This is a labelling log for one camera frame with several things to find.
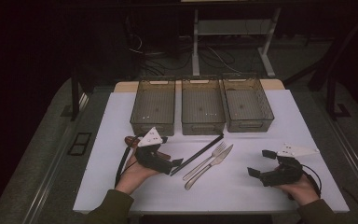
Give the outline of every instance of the fork handle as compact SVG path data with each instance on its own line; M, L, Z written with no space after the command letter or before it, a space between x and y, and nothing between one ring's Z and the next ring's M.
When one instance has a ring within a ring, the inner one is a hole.
M207 158L205 161L203 161L198 166L196 166L194 169L192 169L190 172L188 172L187 175L185 175L183 177L183 180L188 180L193 174L195 174L210 159L211 159L211 157Z
M196 175L191 177L191 179L189 181L187 181L187 183L185 184L185 189L190 189L191 186L193 186L193 184L196 183L196 180L199 179L199 177L202 176L211 167L212 167L212 165L209 164L209 165L205 166L202 170L200 170Z

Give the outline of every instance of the fork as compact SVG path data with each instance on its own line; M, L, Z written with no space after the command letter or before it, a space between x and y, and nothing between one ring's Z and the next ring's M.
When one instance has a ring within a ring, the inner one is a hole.
M214 151L212 152L212 155L207 158L205 161L203 161L202 163L200 163L198 166L196 166L193 170L191 170L190 172L188 172L187 175L185 175L183 177L183 180L188 180L193 174L195 174L200 168L201 166L203 166L208 160L210 160L211 158L214 158L216 156L218 156L222 151L223 149L225 149L226 147L226 143L225 142L222 142L219 146L217 146Z

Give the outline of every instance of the silver cutlery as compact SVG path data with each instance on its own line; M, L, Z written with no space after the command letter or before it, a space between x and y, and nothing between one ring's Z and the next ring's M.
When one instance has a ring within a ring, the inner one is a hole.
M183 180L188 180L193 174L195 174L208 160L210 160L211 158L214 158L216 156L218 156L226 147L226 143L222 142L219 146L216 147L216 149L212 152L212 155L207 158L205 161L203 161L202 163L200 163L198 166L196 166L193 170L191 170L190 172L187 173L187 175L185 175L183 177Z
M187 183L185 184L185 189L190 189L194 183L202 176L207 170L209 170L214 165L220 164L225 157L228 155L228 153L231 151L234 145L231 145L226 150L224 150L220 155L218 155L213 161L211 161L208 165L206 165L202 170L200 170L198 173L196 173Z

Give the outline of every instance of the person's hand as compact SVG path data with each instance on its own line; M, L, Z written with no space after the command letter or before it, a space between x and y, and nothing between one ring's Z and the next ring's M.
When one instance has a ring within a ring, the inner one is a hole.
M274 186L274 188L292 195L300 206L319 200L318 194L305 175L302 175L296 183Z
M120 181L118 181L115 188L115 190L129 195L138 189L148 177L159 174L158 171L145 168L139 164L135 158L135 150L136 148L132 151L130 158L127 160L124 173L121 175Z

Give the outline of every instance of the gray storage bin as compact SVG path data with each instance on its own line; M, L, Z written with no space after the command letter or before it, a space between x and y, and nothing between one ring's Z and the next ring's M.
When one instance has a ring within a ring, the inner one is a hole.
M226 117L217 76L182 78L182 132L215 135L223 132Z
M223 76L227 102L227 131L258 133L269 129L274 115L260 80L251 75Z
M173 136L175 77L142 77L131 114L134 134L156 127L161 136Z

